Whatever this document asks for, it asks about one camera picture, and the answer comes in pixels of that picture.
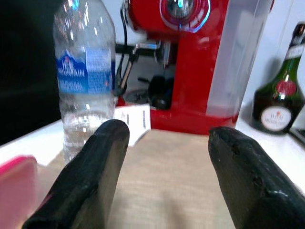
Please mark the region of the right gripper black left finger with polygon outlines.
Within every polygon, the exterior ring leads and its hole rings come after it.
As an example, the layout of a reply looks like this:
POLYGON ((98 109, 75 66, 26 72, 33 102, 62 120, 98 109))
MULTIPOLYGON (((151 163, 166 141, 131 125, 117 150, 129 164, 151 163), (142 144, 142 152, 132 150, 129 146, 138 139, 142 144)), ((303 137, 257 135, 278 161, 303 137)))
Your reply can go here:
POLYGON ((22 228, 105 229, 129 138, 125 122, 104 122, 62 169, 22 228))

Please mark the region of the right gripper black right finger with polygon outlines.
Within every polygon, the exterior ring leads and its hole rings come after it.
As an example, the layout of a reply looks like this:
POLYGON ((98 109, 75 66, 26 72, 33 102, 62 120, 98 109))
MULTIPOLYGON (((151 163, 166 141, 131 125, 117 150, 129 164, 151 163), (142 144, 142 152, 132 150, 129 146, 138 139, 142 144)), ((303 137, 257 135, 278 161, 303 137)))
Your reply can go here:
POLYGON ((303 229, 305 197, 253 138, 209 131, 208 152, 237 229, 303 229))

